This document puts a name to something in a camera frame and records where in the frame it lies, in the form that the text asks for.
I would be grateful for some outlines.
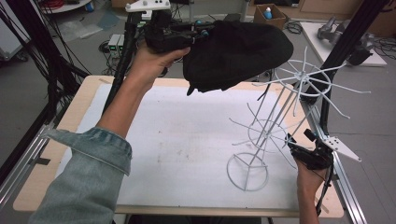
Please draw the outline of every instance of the shelf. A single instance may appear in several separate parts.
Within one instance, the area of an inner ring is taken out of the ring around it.
[[[43,10],[43,13],[45,14],[53,14],[53,13],[60,13],[60,12],[66,12],[66,11],[70,11],[79,7],[84,7],[85,5],[87,5],[88,3],[90,3],[91,0],[80,0],[78,4],[65,4],[60,8],[56,8],[53,10],[49,10],[49,9],[45,9],[45,8],[41,8]]]

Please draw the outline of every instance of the gray floor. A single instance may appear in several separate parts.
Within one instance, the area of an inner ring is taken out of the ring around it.
[[[75,10],[57,18],[59,22],[80,21],[84,25],[96,24],[108,16],[106,8],[93,13]],[[123,20],[87,39],[68,42],[68,46],[93,73],[100,75],[106,69],[106,59],[98,51],[99,45],[111,34],[123,33]],[[293,59],[301,59],[308,46],[308,61],[319,65],[314,51],[304,35],[291,35],[295,50]],[[329,118],[329,131],[362,157],[356,163],[341,156],[348,179],[359,200],[368,223],[396,223],[396,61],[384,58],[388,65],[382,68],[346,67],[335,76],[335,83],[371,94],[357,94],[335,89],[332,99],[351,119],[341,118],[333,109]],[[176,64],[168,77],[182,77],[181,65]],[[47,83],[33,62],[10,62],[0,68],[0,164],[30,127],[47,102]],[[25,223],[30,214],[12,209],[15,195],[0,213],[0,223]],[[298,223],[295,218],[274,218],[275,223]],[[322,223],[348,223],[348,218],[322,219]]]

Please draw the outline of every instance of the black fabric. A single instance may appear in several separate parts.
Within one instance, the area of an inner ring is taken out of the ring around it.
[[[201,92],[227,90],[241,81],[279,67],[293,53],[293,45],[272,25],[215,21],[208,41],[192,45],[183,59],[183,75]]]

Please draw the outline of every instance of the denim jacket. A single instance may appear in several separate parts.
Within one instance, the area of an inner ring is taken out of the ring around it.
[[[71,147],[73,156],[29,223],[111,223],[123,175],[131,169],[131,145],[101,128],[46,136]]]

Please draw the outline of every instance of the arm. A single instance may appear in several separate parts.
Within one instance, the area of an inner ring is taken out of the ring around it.
[[[48,137],[70,146],[73,156],[49,185],[30,223],[111,223],[124,174],[130,172],[132,150],[125,136],[145,93],[181,49],[153,54],[143,44],[119,92],[95,128],[85,133],[51,131]]]
[[[318,215],[315,208],[315,194],[323,182],[326,170],[311,171],[296,160],[298,166],[297,198],[300,210],[300,223],[318,224]]]

